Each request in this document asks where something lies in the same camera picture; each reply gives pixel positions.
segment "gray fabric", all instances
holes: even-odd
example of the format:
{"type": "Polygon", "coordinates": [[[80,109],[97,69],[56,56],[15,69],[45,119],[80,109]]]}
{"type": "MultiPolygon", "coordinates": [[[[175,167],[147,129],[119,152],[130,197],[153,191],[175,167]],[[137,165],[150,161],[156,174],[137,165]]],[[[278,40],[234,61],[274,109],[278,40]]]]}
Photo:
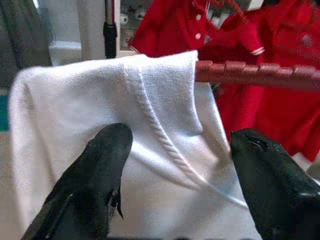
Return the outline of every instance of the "gray fabric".
{"type": "Polygon", "coordinates": [[[0,88],[9,88],[19,69],[51,65],[44,29],[33,0],[0,1],[0,88]]]}

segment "cable knit trim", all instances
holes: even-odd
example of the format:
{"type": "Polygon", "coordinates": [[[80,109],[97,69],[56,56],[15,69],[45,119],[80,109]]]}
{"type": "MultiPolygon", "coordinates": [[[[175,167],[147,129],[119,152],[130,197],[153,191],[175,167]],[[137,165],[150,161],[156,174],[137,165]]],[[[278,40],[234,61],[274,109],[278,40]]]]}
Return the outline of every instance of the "cable knit trim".
{"type": "Polygon", "coordinates": [[[147,91],[143,83],[142,66],[139,66],[139,77],[137,80],[138,82],[133,83],[133,78],[129,77],[130,73],[126,64],[124,64],[124,74],[126,84],[127,86],[130,86],[129,89],[134,90],[133,92],[135,93],[137,103],[143,111],[144,116],[148,119],[151,129],[153,129],[153,131],[156,133],[159,142],[167,152],[170,159],[175,163],[175,165],[178,166],[184,172],[184,174],[196,184],[208,189],[211,192],[220,194],[229,202],[234,203],[241,208],[247,209],[248,206],[245,202],[233,196],[230,196],[224,193],[223,191],[219,190],[215,186],[211,185],[189,164],[189,162],[184,158],[184,156],[171,142],[170,138],[162,128],[156,116],[156,113],[151,106],[150,100],[147,95],[147,91]]]}

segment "white button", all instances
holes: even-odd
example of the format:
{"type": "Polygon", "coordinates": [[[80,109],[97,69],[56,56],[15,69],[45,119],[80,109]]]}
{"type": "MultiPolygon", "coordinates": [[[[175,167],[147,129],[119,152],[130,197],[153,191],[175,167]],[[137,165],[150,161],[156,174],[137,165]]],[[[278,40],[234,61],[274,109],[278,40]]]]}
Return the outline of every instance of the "white button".
{"type": "Polygon", "coordinates": [[[195,39],[200,39],[201,38],[201,34],[200,33],[197,33],[196,35],[195,35],[195,39]]]}

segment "white sweater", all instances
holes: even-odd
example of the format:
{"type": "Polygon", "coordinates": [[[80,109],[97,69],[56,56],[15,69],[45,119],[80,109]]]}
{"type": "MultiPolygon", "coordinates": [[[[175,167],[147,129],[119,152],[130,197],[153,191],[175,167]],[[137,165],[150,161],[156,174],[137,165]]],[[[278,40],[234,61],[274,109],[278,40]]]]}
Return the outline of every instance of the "white sweater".
{"type": "Polygon", "coordinates": [[[124,220],[115,215],[111,237],[261,239],[211,88],[194,83],[197,60],[191,51],[22,71],[10,123],[24,229],[87,142],[125,123],[133,145],[121,180],[124,220]]]}

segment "red hanger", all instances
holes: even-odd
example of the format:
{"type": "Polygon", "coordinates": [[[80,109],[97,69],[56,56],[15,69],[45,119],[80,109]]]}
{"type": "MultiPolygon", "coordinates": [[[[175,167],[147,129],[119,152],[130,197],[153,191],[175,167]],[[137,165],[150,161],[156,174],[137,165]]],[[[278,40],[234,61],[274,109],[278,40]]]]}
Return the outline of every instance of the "red hanger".
{"type": "Polygon", "coordinates": [[[196,62],[195,81],[320,91],[320,71],[312,66],[248,65],[239,61],[220,64],[203,60],[196,62]]]}

